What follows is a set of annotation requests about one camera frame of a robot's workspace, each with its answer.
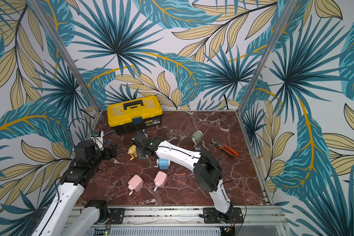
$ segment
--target blue cable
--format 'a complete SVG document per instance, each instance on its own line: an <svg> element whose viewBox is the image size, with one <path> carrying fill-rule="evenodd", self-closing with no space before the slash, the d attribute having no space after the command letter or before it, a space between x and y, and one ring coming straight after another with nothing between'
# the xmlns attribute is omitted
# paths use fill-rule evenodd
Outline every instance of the blue cable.
<svg viewBox="0 0 354 236"><path fill-rule="evenodd" d="M112 130L112 131L109 131L109 132L107 132L106 134L104 134L104 136L106 136L106 135L108 135L108 134L110 134L110 133L113 133L115 130Z"/></svg>
<svg viewBox="0 0 354 236"><path fill-rule="evenodd" d="M105 142L105 143L107 143L107 144L111 145L111 143L109 143L109 142L108 142L108 141L106 141L105 139L103 139L103 140L104 140L104 142Z"/></svg>

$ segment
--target red marble surface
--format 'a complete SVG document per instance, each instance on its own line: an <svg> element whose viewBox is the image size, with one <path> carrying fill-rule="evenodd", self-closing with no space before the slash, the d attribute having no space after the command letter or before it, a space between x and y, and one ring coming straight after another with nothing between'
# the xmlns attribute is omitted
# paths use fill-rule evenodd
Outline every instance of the red marble surface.
<svg viewBox="0 0 354 236"><path fill-rule="evenodd" d="M97 125L98 130L104 133L111 131L108 125L107 113L103 112ZM265 200L257 179L248 148L240 129L235 112L207 112L207 111L165 111L162 124L148 128L150 137L159 137L168 140L177 146L186 145L194 150L190 140L196 130L203 132L200 146L213 152L214 157L222 167L223 173L236 181L225 183L228 197L234 204L263 205ZM211 144L211 138L226 143L239 153L239 157L232 158ZM105 136L108 142L118 144L118 158L104 160L76 205L84 205L91 199L107 200L109 205L213 205L210 195L196 183L194 174L183 166L171 162L168 170L168 180L164 188L153 191L155 178L159 168L155 168L156 161L150 159L130 161L127 154L132 145L129 135L118 136L115 132ZM177 173L186 173L186 184L176 183ZM131 196L127 182L135 175L143 181L143 188Z"/></svg>

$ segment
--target toolbox lid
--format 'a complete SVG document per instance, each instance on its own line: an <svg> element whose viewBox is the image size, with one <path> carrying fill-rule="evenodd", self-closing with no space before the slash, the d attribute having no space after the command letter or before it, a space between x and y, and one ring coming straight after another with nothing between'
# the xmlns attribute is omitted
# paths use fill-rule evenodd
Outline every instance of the toolbox lid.
<svg viewBox="0 0 354 236"><path fill-rule="evenodd" d="M142 117L144 120L162 114L157 97L149 96L108 106L108 123L114 127L131 123L133 118Z"/></svg>

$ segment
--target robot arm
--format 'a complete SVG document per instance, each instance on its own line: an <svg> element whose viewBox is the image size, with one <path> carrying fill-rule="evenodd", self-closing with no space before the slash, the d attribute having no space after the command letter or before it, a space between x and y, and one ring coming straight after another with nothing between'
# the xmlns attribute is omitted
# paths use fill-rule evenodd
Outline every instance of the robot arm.
<svg viewBox="0 0 354 236"><path fill-rule="evenodd" d="M198 185L209 192L215 209L222 213L223 220L230 219L232 204L223 186L222 168L211 152L189 151L161 138L151 139L143 131L137 133L131 141L145 156L170 160L180 164L194 173Z"/></svg>
<svg viewBox="0 0 354 236"><path fill-rule="evenodd" d="M146 157L156 154L159 158L173 161L193 171L198 185L208 191L214 201L217 210L215 218L225 223L230 222L233 205L223 187L222 168L210 152L193 152L158 137L151 139L144 131L137 133L131 141L137 147L137 151ZM110 160L116 155L115 150L103 148L97 142L97 139L85 140L75 147L74 165L64 172L54 201L32 236L61 235L73 206L88 185L94 170L102 160ZM62 236L82 235L95 222L104 223L108 218L106 201L91 200Z"/></svg>

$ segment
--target wall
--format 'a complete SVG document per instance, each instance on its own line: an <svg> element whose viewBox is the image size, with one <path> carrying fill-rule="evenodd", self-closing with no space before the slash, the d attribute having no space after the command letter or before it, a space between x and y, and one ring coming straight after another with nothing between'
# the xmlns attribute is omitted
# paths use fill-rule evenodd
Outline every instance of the wall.
<svg viewBox="0 0 354 236"><path fill-rule="evenodd" d="M68 45L70 8L43 3L58 13ZM91 117L80 108L95 115L54 48L25 1L0 0L0 235L28 235L36 225L74 157L73 143L88 134Z"/></svg>
<svg viewBox="0 0 354 236"><path fill-rule="evenodd" d="M293 234L354 235L354 1L310 1L298 25L242 119Z"/></svg>
<svg viewBox="0 0 354 236"><path fill-rule="evenodd" d="M68 50L103 109L149 95L163 109L224 109L225 97L236 109L285 0L247 3L80 1Z"/></svg>

